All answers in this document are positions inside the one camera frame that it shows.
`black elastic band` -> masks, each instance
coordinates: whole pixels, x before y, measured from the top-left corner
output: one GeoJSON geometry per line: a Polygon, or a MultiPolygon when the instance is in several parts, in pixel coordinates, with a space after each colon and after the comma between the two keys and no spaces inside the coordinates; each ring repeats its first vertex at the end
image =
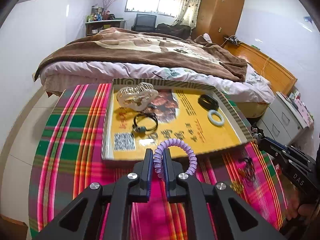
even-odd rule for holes
{"type": "Polygon", "coordinates": [[[219,103],[214,98],[208,95],[201,95],[198,99],[198,103],[207,110],[218,110],[219,103]]]}
{"type": "Polygon", "coordinates": [[[158,128],[158,119],[157,119],[155,113],[139,113],[139,114],[137,114],[137,115],[134,117],[134,119],[133,119],[133,126],[132,126],[132,128],[133,128],[134,131],[139,132],[140,129],[141,129],[142,127],[144,127],[144,126],[140,127],[140,126],[137,125],[137,118],[140,117],[140,116],[149,117],[149,118],[151,118],[153,121],[155,121],[155,123],[156,123],[156,125],[155,125],[153,128],[150,128],[150,129],[147,129],[147,128],[146,128],[144,131],[157,130],[157,128],[158,128]]]}

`floral curtain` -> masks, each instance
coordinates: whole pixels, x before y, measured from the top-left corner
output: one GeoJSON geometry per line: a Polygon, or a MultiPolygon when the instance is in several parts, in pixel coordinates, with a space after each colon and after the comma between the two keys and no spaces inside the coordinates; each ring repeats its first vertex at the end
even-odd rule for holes
{"type": "Polygon", "coordinates": [[[173,25],[188,25],[196,27],[198,10],[201,0],[180,0],[179,14],[173,25]]]}

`wooden headboard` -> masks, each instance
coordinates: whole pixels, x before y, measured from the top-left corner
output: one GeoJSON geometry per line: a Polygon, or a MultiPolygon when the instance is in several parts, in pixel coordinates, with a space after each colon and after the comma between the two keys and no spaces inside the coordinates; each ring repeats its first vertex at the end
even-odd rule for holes
{"type": "Polygon", "coordinates": [[[226,42],[223,48],[249,62],[259,75],[270,81],[274,93],[279,91],[287,95],[297,81],[296,77],[278,62],[245,43],[236,46],[226,42]]]}

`brown blanket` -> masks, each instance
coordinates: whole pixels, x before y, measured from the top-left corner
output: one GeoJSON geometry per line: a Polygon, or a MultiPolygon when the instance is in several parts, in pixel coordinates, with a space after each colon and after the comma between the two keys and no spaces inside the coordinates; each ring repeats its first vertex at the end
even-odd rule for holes
{"type": "Polygon", "coordinates": [[[244,82],[247,71],[244,59],[206,42],[202,36],[193,42],[159,33],[137,33],[119,28],[103,30],[58,49],[40,63],[35,80],[42,68],[57,61],[108,61],[184,67],[235,82],[244,82]]]}

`purple coil hair tie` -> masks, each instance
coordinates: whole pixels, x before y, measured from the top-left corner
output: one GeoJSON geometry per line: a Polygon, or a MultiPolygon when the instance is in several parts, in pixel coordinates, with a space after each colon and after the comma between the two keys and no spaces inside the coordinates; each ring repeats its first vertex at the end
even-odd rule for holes
{"type": "Polygon", "coordinates": [[[164,149],[169,148],[170,146],[178,146],[186,152],[186,154],[189,157],[189,163],[190,163],[186,173],[189,175],[195,174],[198,163],[197,163],[197,157],[194,154],[193,150],[191,150],[191,147],[188,144],[186,144],[184,141],[173,138],[173,139],[167,139],[161,142],[154,151],[155,153],[153,155],[154,157],[153,166],[156,169],[156,173],[158,174],[158,177],[161,179],[164,177],[164,174],[163,174],[164,170],[162,166],[162,154],[164,152],[164,149]]]}

